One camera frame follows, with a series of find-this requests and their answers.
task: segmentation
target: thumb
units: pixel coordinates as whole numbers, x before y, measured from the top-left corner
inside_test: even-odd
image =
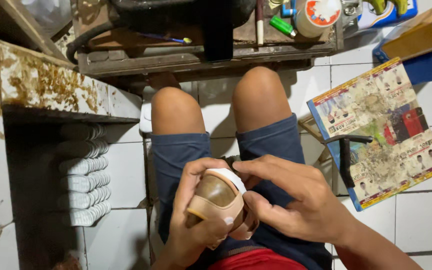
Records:
[[[297,221],[293,213],[287,211],[279,205],[272,205],[261,194],[254,191],[247,191],[243,194],[243,199],[249,209],[261,221],[274,229],[288,235],[288,231]]]
[[[220,218],[203,220],[190,229],[194,240],[201,245],[212,245],[220,242],[228,236],[233,228],[233,220],[228,220],[228,224]]]

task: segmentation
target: white tape roll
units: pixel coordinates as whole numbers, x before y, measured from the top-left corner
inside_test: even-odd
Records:
[[[246,192],[246,187],[244,187],[243,181],[241,181],[241,178],[239,178],[234,172],[230,171],[226,168],[221,169],[207,169],[207,171],[213,171],[220,175],[224,175],[227,179],[229,179],[231,182],[233,182],[234,186],[239,190],[241,194],[244,194]]]

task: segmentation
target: printed poster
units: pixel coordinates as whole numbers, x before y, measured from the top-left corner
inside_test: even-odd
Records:
[[[308,102],[324,139],[372,136],[350,144],[351,199],[363,210],[432,177],[432,131],[399,58]],[[328,145],[333,155],[339,147]]]

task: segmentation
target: knee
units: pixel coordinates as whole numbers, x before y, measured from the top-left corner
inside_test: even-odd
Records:
[[[198,102],[188,93],[175,87],[164,87],[151,100],[151,110],[159,114],[191,113],[200,110]]]
[[[278,73],[267,67],[258,66],[250,69],[241,78],[233,94],[233,101],[239,99],[259,99],[273,95],[281,85]]]

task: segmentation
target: cardboard box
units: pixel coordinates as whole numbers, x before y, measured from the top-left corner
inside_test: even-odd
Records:
[[[382,63],[399,57],[408,60],[432,52],[432,9],[405,21],[373,50]]]

